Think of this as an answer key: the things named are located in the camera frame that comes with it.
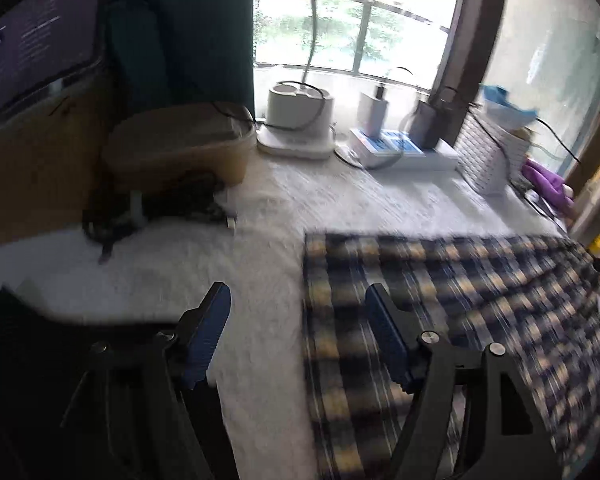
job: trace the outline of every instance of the white fabric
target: white fabric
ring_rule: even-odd
[[[313,436],[301,351],[304,232],[554,234],[511,193],[486,199],[457,173],[368,174],[336,158],[303,162],[254,154],[230,190],[233,234],[170,221],[100,250],[78,229],[0,248],[8,284],[56,316],[78,321],[177,320],[212,282],[233,303],[213,359],[222,413],[242,480],[313,480]]]

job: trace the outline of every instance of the dark blue plaid cloth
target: dark blue plaid cloth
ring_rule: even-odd
[[[309,234],[304,252],[304,363],[322,479],[386,470],[410,396],[392,383],[363,313],[381,283],[423,330],[459,346],[503,343],[518,362],[564,473],[600,434],[598,274],[565,238]],[[453,464],[463,398],[454,399]]]

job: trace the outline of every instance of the window railing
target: window railing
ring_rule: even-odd
[[[353,76],[364,76],[364,77],[371,78],[371,79],[387,81],[387,82],[391,82],[393,84],[400,84],[400,85],[408,86],[410,88],[414,88],[419,92],[428,93],[430,91],[430,88],[425,88],[425,87],[419,86],[417,84],[402,82],[402,81],[388,78],[388,76],[390,75],[389,74],[390,70],[384,71],[385,73],[382,75],[378,75],[377,73],[376,74],[367,73],[367,72],[365,72],[364,67],[362,67],[362,70],[361,70],[361,65],[363,64],[363,56],[365,55],[365,48],[368,48],[368,35],[369,35],[369,28],[370,28],[369,26],[370,26],[370,23],[372,23],[372,13],[374,11],[375,12],[378,12],[378,11],[379,12],[382,12],[382,11],[390,12],[397,16],[403,16],[405,18],[408,18],[409,20],[414,20],[414,22],[419,22],[421,24],[427,25],[436,30],[439,29],[445,35],[448,35],[449,28],[443,27],[441,25],[436,25],[432,20],[429,20],[423,16],[420,16],[414,12],[411,12],[410,10],[405,10],[405,9],[402,9],[400,7],[397,7],[397,6],[394,6],[391,4],[379,2],[377,0],[347,0],[347,1],[362,5],[362,13],[359,16],[360,25],[357,30],[357,37],[356,37],[354,48],[353,48],[353,58],[352,58],[351,67],[350,68],[325,67],[325,66],[321,66],[319,63],[316,63],[316,62],[314,62],[314,64],[312,64],[312,67],[317,70],[321,70],[321,71],[325,71],[325,72],[341,73],[341,74],[353,75]],[[260,7],[260,0],[256,0],[255,7],[256,7],[256,11],[257,11],[258,8]],[[256,55],[255,55],[256,51],[255,50],[256,50],[256,46],[254,46],[254,60],[256,60]],[[256,66],[259,68],[271,67],[271,66],[280,65],[280,64],[282,64],[286,68],[304,68],[304,64],[295,64],[295,63],[286,63],[286,62],[278,63],[278,62],[267,62],[267,60],[261,60],[261,61],[256,60]]]

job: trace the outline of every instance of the metal thermos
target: metal thermos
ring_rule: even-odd
[[[569,236],[585,247],[600,235],[600,180],[587,184],[578,195],[573,210],[575,221],[568,229]]]

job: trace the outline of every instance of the white basket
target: white basket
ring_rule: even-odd
[[[480,127],[471,112],[466,115],[458,135],[458,141],[454,146],[460,156],[460,171],[478,193],[482,195],[501,194],[509,180],[520,177],[520,169],[524,164],[531,141],[511,135],[478,110],[473,113],[480,124],[507,153],[510,174],[507,175],[507,162],[504,154]]]

